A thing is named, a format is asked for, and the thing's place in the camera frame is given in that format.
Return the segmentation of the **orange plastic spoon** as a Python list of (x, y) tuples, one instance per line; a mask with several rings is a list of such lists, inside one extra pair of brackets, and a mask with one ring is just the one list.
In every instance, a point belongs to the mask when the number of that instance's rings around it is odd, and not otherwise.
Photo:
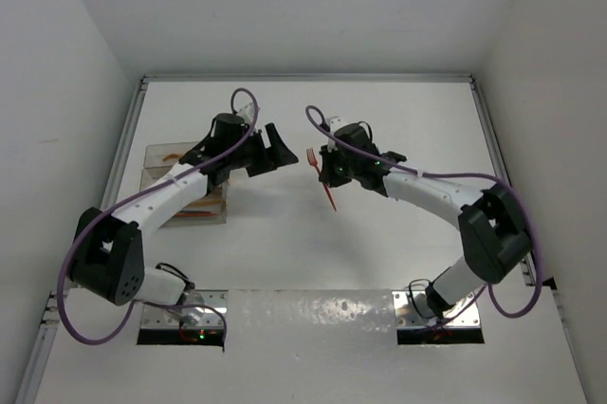
[(216, 217), (219, 214), (212, 211), (180, 211), (176, 213), (174, 218), (204, 218), (204, 217)]

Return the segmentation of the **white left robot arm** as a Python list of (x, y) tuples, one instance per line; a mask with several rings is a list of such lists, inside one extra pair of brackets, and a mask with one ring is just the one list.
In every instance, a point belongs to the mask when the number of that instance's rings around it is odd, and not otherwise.
[(274, 124), (250, 132), (239, 114), (221, 113), (211, 131), (142, 197), (109, 214), (87, 210), (77, 227), (75, 253), (66, 276), (108, 302), (131, 301), (174, 306), (183, 301), (192, 282), (159, 266), (147, 266), (144, 245), (149, 237), (187, 205), (206, 196), (243, 169), (248, 176), (273, 172), (297, 163)]

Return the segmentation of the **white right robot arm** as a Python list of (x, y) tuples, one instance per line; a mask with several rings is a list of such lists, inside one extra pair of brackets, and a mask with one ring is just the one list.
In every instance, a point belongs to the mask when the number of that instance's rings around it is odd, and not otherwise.
[(454, 180), (406, 172), (406, 158), (382, 153), (368, 125), (333, 117), (322, 125), (331, 138), (321, 147), (320, 181), (329, 188), (350, 182), (383, 197), (407, 203), (457, 233), (457, 260), (410, 298), (424, 319), (444, 317), (471, 292), (496, 285), (532, 249), (532, 237), (518, 201), (501, 184), (477, 189)]

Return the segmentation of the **yellow plastic spoon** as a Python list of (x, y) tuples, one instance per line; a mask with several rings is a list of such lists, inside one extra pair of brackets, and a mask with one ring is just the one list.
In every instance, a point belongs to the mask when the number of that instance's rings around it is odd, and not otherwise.
[(223, 205), (222, 200), (198, 200), (198, 201), (194, 201), (194, 202), (190, 203), (189, 205), (187, 205), (187, 208), (193, 209), (193, 210), (198, 210), (198, 209), (203, 209), (206, 207), (222, 206), (222, 205)]

